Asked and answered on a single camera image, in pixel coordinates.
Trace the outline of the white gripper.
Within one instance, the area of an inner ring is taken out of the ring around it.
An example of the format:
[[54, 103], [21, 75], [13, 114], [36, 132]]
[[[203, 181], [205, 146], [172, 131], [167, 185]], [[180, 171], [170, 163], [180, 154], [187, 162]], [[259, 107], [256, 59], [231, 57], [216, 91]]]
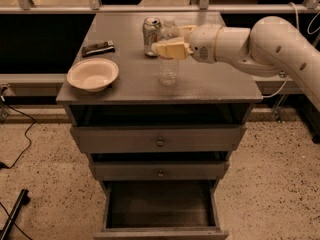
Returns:
[[215, 42], [221, 28], [220, 24], [180, 26], [180, 35], [189, 36], [190, 47], [183, 41], [157, 42], [151, 45], [151, 49], [163, 58], [184, 60], [191, 55], [197, 62], [212, 64], [216, 62]]

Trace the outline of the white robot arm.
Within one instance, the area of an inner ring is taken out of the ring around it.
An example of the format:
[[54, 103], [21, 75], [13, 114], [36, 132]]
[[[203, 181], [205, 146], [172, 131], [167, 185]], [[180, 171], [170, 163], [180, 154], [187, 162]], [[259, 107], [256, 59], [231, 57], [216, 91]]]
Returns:
[[183, 36], [154, 43], [151, 49], [170, 59], [227, 63], [259, 77], [284, 72], [320, 110], [320, 51], [283, 18], [268, 16], [251, 28], [195, 26]]

